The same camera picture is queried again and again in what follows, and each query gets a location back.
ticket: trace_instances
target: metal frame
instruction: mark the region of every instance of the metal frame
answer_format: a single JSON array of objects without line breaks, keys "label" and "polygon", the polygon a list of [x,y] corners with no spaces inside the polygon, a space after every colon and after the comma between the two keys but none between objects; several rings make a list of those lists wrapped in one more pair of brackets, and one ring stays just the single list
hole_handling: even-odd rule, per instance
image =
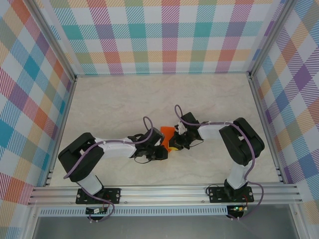
[{"label": "metal frame", "polygon": [[282,171],[281,171],[281,170],[283,170],[284,167],[283,167],[281,161],[279,160],[279,156],[278,156],[277,150],[275,148],[275,144],[274,144],[273,138],[271,136],[270,127],[269,127],[269,124],[267,123],[267,117],[266,117],[265,112],[264,112],[264,110],[262,108],[261,99],[259,97],[259,94],[257,93],[256,84],[252,80],[251,76],[248,73],[247,73],[247,79],[248,79],[248,83],[249,83],[249,87],[250,87],[251,93],[252,93],[254,101],[255,101],[255,105],[256,105],[256,108],[257,108],[257,112],[258,112],[258,115],[259,115],[263,130],[265,132],[266,140],[267,140],[267,143],[269,145],[269,150],[270,150],[271,156],[273,158],[275,167],[277,167],[280,170],[283,182],[284,183],[288,183],[286,175],[284,173],[282,173]]},{"label": "metal frame", "polygon": [[[228,72],[227,74],[243,74],[245,72],[243,71],[232,71],[232,72]],[[149,76],[149,75],[189,75],[189,74],[192,74],[192,75],[211,75],[212,73],[209,73],[209,72],[204,72],[204,73],[141,73],[141,74],[138,74],[138,76],[140,77],[143,77],[143,76]],[[216,72],[216,73],[213,73],[214,75],[225,75],[224,72]],[[125,74],[125,76],[136,76],[137,74]],[[100,78],[100,77],[115,77],[115,76],[123,76],[121,74],[118,74],[118,75],[110,75],[110,74],[99,74],[99,75],[83,75],[83,74],[78,74],[77,75],[77,78],[80,79],[80,78]]]},{"label": "metal frame", "polygon": [[65,73],[67,76],[72,79],[73,81],[76,80],[76,74],[72,70],[72,67],[67,60],[64,52],[62,51],[57,39],[55,38],[50,26],[47,24],[44,16],[41,13],[41,10],[34,2],[34,0],[23,0],[24,4],[30,11],[31,15],[33,16],[34,20],[38,24],[41,32],[45,36],[47,42],[49,43],[50,47],[52,48],[53,52],[55,53],[57,59],[60,61]]},{"label": "metal frame", "polygon": [[[294,184],[262,183],[265,194],[262,204],[297,204],[302,199]],[[205,193],[209,185],[163,185],[163,186],[114,186],[121,188],[121,200],[116,207],[131,206],[199,206],[212,205]],[[259,186],[251,185],[255,202],[261,197]],[[75,204],[79,187],[37,187],[31,195],[32,207],[78,207]],[[217,203],[214,205],[236,205],[238,203]]]},{"label": "metal frame", "polygon": [[263,46],[261,52],[259,53],[255,64],[250,72],[252,76],[256,74],[256,72],[259,70],[261,65],[263,64],[264,60],[266,59],[272,45],[277,40],[277,37],[279,36],[281,30],[283,29],[290,13],[294,9],[295,5],[297,4],[298,0],[286,0],[285,5],[283,6],[283,9],[277,19],[277,21],[274,24],[273,29],[269,33],[269,36],[265,42],[265,45]]},{"label": "metal frame", "polygon": [[84,74],[82,66],[75,55],[75,52],[71,46],[71,43],[68,37],[66,36],[66,33],[64,32],[63,27],[60,24],[57,15],[54,12],[54,9],[50,3],[50,0],[41,0],[41,1],[45,8],[46,13],[48,14],[51,22],[53,23],[57,33],[59,34],[61,38],[61,42],[63,43],[63,46],[65,47],[66,51],[69,53],[69,56],[71,57],[73,61],[74,70],[76,70],[78,74]]},{"label": "metal frame", "polygon": [[[61,50],[60,45],[58,44],[56,38],[54,37],[53,32],[51,31],[49,25],[46,23],[41,11],[39,10],[37,4],[34,0],[24,0],[24,3],[28,7],[29,11],[33,15],[37,24],[39,25],[41,31],[46,37],[49,45],[52,47],[53,51],[57,55],[58,60],[61,62],[64,70],[67,75],[74,81],[70,97],[66,106],[65,114],[61,123],[61,128],[57,136],[56,145],[50,165],[48,168],[48,175],[44,179],[43,184],[48,186],[50,184],[50,179],[53,173],[53,168],[55,165],[56,157],[58,154],[58,149],[61,144],[62,135],[67,121],[67,116],[70,110],[72,98],[74,95],[76,87],[76,76],[73,72],[71,65],[65,57],[64,52]],[[272,44],[277,39],[282,27],[284,26],[290,12],[294,8],[297,0],[288,0],[283,7],[281,15],[275,23],[274,28],[272,29],[265,46],[263,47],[259,57],[257,58],[255,65],[252,68],[252,72],[248,75],[249,85],[252,90],[254,101],[260,116],[263,129],[267,138],[268,145],[278,172],[279,180],[278,183],[262,183],[265,188],[265,197],[262,202],[263,205],[271,204],[289,204],[292,210],[292,215],[295,220],[295,224],[298,230],[298,233],[301,238],[310,238],[307,233],[307,228],[305,226],[305,216],[301,209],[302,198],[298,192],[298,188],[294,184],[284,184],[282,181],[287,183],[287,178],[284,174],[281,173],[280,169],[283,169],[283,166],[278,158],[277,151],[275,149],[269,125],[267,124],[267,118],[264,115],[262,110],[261,101],[257,94],[256,86],[253,81],[253,77],[261,67],[263,61],[265,60]],[[148,208],[154,209],[157,208],[166,208],[166,209],[176,209],[176,208],[187,208],[187,209],[211,209],[217,210],[217,208],[224,208],[228,205],[234,205],[232,203],[219,203],[211,204],[209,203],[209,198],[205,194],[205,189],[208,185],[169,185],[169,186],[116,186],[122,188],[121,191],[121,201],[120,204],[116,205],[116,208],[119,210],[125,209],[130,210],[130,213],[127,216],[138,216],[138,213],[135,213],[135,209]],[[51,209],[64,208],[68,211],[63,213],[64,216],[74,216],[74,210],[81,210],[90,205],[79,206],[75,204],[75,198],[77,194],[78,187],[37,187],[34,188],[34,191],[31,195],[28,210],[24,217],[27,217],[28,220],[25,224],[24,231],[22,233],[22,238],[32,238],[35,226],[37,223],[38,217],[45,216],[44,212],[50,211],[50,216],[61,216],[60,213]],[[255,205],[259,202],[261,196],[261,190],[258,186],[252,185],[253,193],[255,196],[255,202],[251,203]]]},{"label": "metal frame", "polygon": [[54,149],[53,149],[53,153],[52,153],[52,156],[51,156],[51,159],[50,159],[49,167],[47,169],[47,172],[45,173],[46,177],[43,178],[43,181],[41,182],[41,184],[43,186],[46,186],[49,173],[53,172],[53,169],[54,169],[54,166],[55,166],[55,162],[56,162],[56,159],[58,157],[59,148],[60,148],[60,144],[61,144],[61,141],[62,141],[62,136],[63,136],[63,133],[64,133],[64,129],[65,129],[65,125],[66,125],[66,122],[67,122],[67,118],[68,118],[68,115],[69,115],[69,112],[70,112],[71,103],[72,103],[72,100],[73,100],[76,83],[77,82],[74,81],[72,83],[72,86],[71,86],[70,96],[69,96],[68,102],[67,102],[66,107],[65,107],[65,112],[64,112],[63,119],[62,119],[62,122],[61,122],[60,130],[59,130],[57,138],[56,138],[56,143],[55,143],[55,146],[54,146]]},{"label": "metal frame", "polygon": [[[252,92],[252,95],[253,95],[253,98],[254,98],[254,101],[256,104],[259,118],[261,120],[263,129],[265,132],[265,136],[267,139],[267,143],[269,145],[270,153],[272,155],[276,170],[278,172],[277,174],[279,177],[282,178],[282,181],[288,185],[288,180],[287,180],[286,174],[282,173],[282,170],[284,169],[284,167],[283,167],[281,161],[279,160],[278,152],[275,148],[275,144],[274,144],[273,138],[271,136],[270,126],[267,122],[267,117],[265,115],[265,112],[263,111],[263,108],[261,105],[261,99],[259,97],[259,94],[257,93],[258,91],[257,91],[256,84],[249,73],[247,73],[247,79],[248,79],[249,86],[250,86],[250,89],[251,89],[251,92]],[[304,214],[304,210],[302,209],[301,205],[290,204],[290,210],[292,212],[293,219],[294,219],[299,237],[302,239],[310,239],[309,233],[307,231],[307,226],[306,226],[307,217]]]}]

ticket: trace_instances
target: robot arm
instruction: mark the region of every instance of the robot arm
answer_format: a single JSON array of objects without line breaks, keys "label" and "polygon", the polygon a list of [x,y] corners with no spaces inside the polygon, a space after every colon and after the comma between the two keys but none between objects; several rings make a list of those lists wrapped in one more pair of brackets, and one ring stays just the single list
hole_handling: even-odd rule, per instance
[{"label": "robot arm", "polygon": [[[234,160],[230,174],[224,182],[224,192],[230,200],[235,199],[247,186],[245,175],[252,166],[252,155],[245,139],[241,139],[241,133],[232,125],[209,124],[201,125],[194,118],[191,112],[183,115],[181,119],[187,123],[198,124],[188,125],[179,122],[176,126],[176,132],[169,141],[170,148],[182,150],[184,147],[189,149],[194,140],[213,139],[221,136],[226,148]],[[265,145],[257,133],[252,129],[244,118],[238,118],[233,122],[247,136],[255,153],[255,158],[259,157]]]},{"label": "robot arm", "polygon": [[167,159],[168,152],[161,145],[164,135],[158,129],[153,128],[151,136],[147,139],[150,133],[151,129],[146,134],[136,134],[116,140],[100,139],[94,137],[91,133],[84,133],[62,150],[58,158],[65,171],[70,172],[78,163],[84,151],[101,142],[84,155],[71,174],[68,173],[72,182],[76,182],[91,195],[94,195],[103,188],[101,182],[92,173],[93,168],[101,158],[136,158],[145,155],[149,161]]}]

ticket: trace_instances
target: black joint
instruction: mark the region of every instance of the black joint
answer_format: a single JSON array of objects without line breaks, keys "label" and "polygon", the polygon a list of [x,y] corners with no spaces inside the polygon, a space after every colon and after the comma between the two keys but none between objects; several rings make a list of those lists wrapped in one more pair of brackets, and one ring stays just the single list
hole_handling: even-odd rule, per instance
[{"label": "black joint", "polygon": [[[265,149],[265,144],[262,139],[244,118],[238,118],[234,121],[234,124],[237,125],[247,136],[253,147],[255,157],[259,157],[260,153]],[[233,126],[228,125],[220,129],[219,133],[231,158],[236,163],[246,166],[249,161],[252,160],[252,155],[246,140],[244,138],[239,138],[242,136],[240,132]]]},{"label": "black joint", "polygon": [[[149,129],[145,134],[136,134],[134,136],[128,136],[132,142],[138,142],[146,139],[151,133]],[[153,128],[153,133],[150,138],[140,144],[135,144],[136,151],[131,158],[146,156],[148,160],[163,160],[168,158],[168,151],[161,145],[164,140],[164,135],[157,129]]]},{"label": "black joint", "polygon": [[[91,133],[84,133],[79,136],[76,140],[70,143],[65,149],[63,149],[59,155],[63,168],[66,172],[69,172],[72,167],[76,164],[79,158],[82,156],[81,151],[86,151],[91,145],[95,144],[95,138]],[[86,178],[98,161],[103,156],[104,152],[101,147],[94,147],[86,154],[81,163],[70,175],[72,182],[78,182]]]},{"label": "black joint", "polygon": [[[187,123],[199,124],[198,120],[195,119],[191,112],[184,114],[181,119]],[[174,136],[168,142],[170,147],[174,147],[177,150],[182,150],[183,148],[190,149],[190,145],[193,141],[203,140],[198,133],[199,125],[188,125],[184,122],[182,123],[187,131],[183,134],[178,134],[178,132],[175,132]]]}]

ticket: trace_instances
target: plaid wall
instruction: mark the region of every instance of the plaid wall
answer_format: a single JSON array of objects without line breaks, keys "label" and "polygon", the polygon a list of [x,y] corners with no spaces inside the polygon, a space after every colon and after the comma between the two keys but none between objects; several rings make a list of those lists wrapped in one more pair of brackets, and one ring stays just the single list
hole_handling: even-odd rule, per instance
[{"label": "plaid wall", "polygon": [[277,21],[278,17],[280,16],[280,13],[281,13],[286,1],[287,0],[280,0],[280,3],[278,5],[273,17],[271,18],[271,21],[270,21],[268,27],[267,27],[267,30],[265,31],[265,33],[264,33],[264,35],[263,35],[263,37],[262,37],[262,39],[261,39],[261,41],[260,41],[260,43],[258,45],[258,48],[257,48],[257,50],[256,50],[256,52],[254,54],[254,57],[253,57],[252,61],[249,64],[248,71],[251,71],[251,69],[253,68],[253,66],[254,66],[254,64],[256,62],[256,59],[259,56],[259,53],[260,53],[261,49],[264,47],[264,45],[266,43],[266,40],[267,40],[267,38],[269,36],[269,33],[273,29],[273,27],[275,25],[275,22]]},{"label": "plaid wall", "polygon": [[268,10],[279,2],[37,1],[75,72],[87,75],[246,72]]},{"label": "plaid wall", "polygon": [[299,0],[256,85],[290,183],[297,183],[309,229],[319,235],[319,1]]},{"label": "plaid wall", "polygon": [[0,239],[21,231],[45,176],[71,81],[22,0],[0,0]]}]

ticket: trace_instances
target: black mounting plate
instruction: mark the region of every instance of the black mounting plate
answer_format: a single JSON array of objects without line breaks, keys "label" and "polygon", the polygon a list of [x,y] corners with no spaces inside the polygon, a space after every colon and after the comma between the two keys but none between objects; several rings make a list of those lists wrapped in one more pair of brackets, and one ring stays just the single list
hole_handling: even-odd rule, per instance
[{"label": "black mounting plate", "polygon": [[239,195],[235,200],[229,200],[228,196],[224,191],[224,187],[209,187],[207,189],[207,193],[209,194],[209,202],[210,203],[246,203],[246,198],[243,197],[245,195],[247,197],[248,203],[252,203],[254,201],[254,195],[251,187],[245,187],[242,194]]},{"label": "black mounting plate", "polygon": [[[120,188],[103,188],[96,194],[95,197],[108,200],[114,204],[120,203],[121,189]],[[96,200],[88,196],[81,188],[78,190],[76,204],[103,204],[100,200]]]}]

